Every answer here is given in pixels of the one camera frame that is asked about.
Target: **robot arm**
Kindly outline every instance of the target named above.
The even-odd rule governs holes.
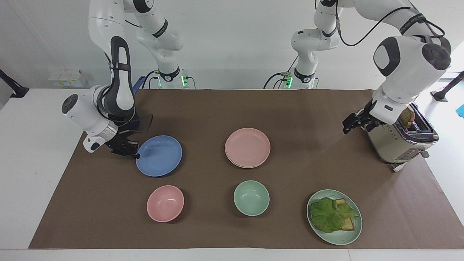
[[[97,85],[69,96],[63,103],[62,113],[87,133],[84,147],[88,152],[106,144],[113,153],[138,158],[138,142],[129,141],[127,135],[118,133],[136,117],[129,46],[124,36],[124,12],[136,13],[145,27],[139,31],[149,35],[144,43],[150,44],[160,57],[157,59],[160,74],[171,74],[179,69],[173,55],[167,53],[182,48],[179,33],[168,28],[167,20],[152,0],[91,0],[90,38],[108,59],[111,85]]]
[[[175,51],[183,47],[180,32],[170,26],[153,0],[124,0],[126,12],[135,13],[141,24],[137,39],[153,55],[158,65],[160,83],[167,88],[182,88],[183,79]]]
[[[292,71],[293,84],[307,88],[313,78],[317,58],[314,51],[338,46],[340,25],[337,16],[343,8],[354,7],[364,18],[390,24],[402,36],[382,41],[374,54],[374,63],[386,77],[374,92],[362,114],[351,114],[343,121],[343,131],[382,123],[393,124],[400,113],[423,90],[436,82],[449,66],[451,47],[446,38],[437,36],[425,17],[407,0],[320,0],[314,16],[317,29],[296,32],[292,46],[301,62]]]

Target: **pink bowl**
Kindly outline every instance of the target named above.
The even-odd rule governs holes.
[[[175,186],[159,187],[151,193],[147,201],[148,215],[157,222],[169,222],[184,208],[184,195]]]
[[[255,168],[263,164],[271,152],[267,136],[253,128],[232,133],[226,141],[227,158],[241,168]]]

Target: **brown paper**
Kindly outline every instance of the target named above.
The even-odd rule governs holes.
[[[464,248],[464,228],[425,161],[400,173],[382,163],[367,135],[344,135],[342,120],[372,91],[141,90],[141,117],[153,113],[141,143],[157,135],[182,145],[180,165],[153,178],[135,161],[81,143],[48,205],[30,248]],[[229,162],[224,144],[235,130],[252,127],[271,141],[267,161],[255,169]],[[260,216],[234,206],[245,180],[271,196]],[[175,185],[182,213],[157,223],[146,212],[153,190]],[[348,195],[359,207],[362,233],[347,246],[324,242],[306,217],[309,197],[321,189]]]

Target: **toast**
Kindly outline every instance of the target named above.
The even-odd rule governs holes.
[[[411,107],[406,107],[398,117],[398,121],[406,128],[408,129],[411,127],[412,122],[416,119],[416,114],[414,111],[411,109]]]
[[[347,201],[344,198],[335,199],[335,204],[346,203]],[[345,222],[340,230],[344,231],[354,231],[353,221],[351,218],[345,218]]]

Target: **green bowl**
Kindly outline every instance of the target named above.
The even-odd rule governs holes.
[[[357,217],[352,218],[351,220],[353,221],[353,226],[354,226],[354,231],[334,231],[332,233],[325,233],[323,231],[318,230],[314,224],[313,221],[311,220],[311,214],[310,214],[310,206],[312,203],[319,201],[323,197],[328,197],[330,199],[339,199],[339,198],[344,198],[347,202],[347,204],[356,211],[356,213],[359,215]],[[356,239],[358,239],[359,235],[361,234],[362,230],[362,218],[361,218],[361,213],[359,212],[359,208],[356,206],[356,204],[349,198],[347,195],[333,190],[333,189],[324,189],[320,190],[316,193],[314,193],[311,198],[309,198],[308,205],[306,206],[306,215],[308,216],[308,221],[311,227],[313,228],[314,232],[322,239],[325,241],[334,244],[334,245],[348,245],[352,242],[354,242]]]
[[[263,184],[247,180],[236,187],[233,201],[243,214],[257,216],[264,213],[269,206],[269,192]]]

